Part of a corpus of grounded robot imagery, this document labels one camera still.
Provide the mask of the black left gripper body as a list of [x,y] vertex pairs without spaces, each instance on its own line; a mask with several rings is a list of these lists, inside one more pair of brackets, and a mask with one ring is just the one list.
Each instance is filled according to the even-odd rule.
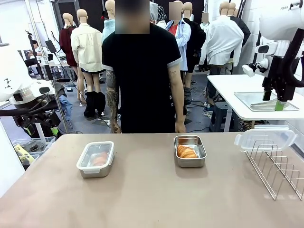
[[29,128],[34,124],[41,124],[49,128],[58,127],[61,123],[55,110],[42,112],[34,115],[19,115],[14,116],[14,121],[17,126],[24,129]]

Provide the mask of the person's left hand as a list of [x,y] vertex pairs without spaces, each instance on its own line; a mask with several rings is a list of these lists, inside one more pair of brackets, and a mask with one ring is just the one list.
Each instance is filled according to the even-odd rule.
[[184,124],[184,121],[176,121],[175,122],[175,132],[176,133],[185,133],[186,132],[186,127]]

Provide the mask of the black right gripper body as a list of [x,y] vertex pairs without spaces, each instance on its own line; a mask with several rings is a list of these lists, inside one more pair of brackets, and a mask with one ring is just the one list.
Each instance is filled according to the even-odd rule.
[[294,97],[295,86],[290,84],[290,78],[283,70],[287,70],[287,73],[293,76],[296,71],[296,60],[294,59],[288,66],[281,66],[283,59],[280,57],[266,56],[266,59],[268,68],[263,74],[262,87],[264,90],[274,89],[280,101],[291,101]]

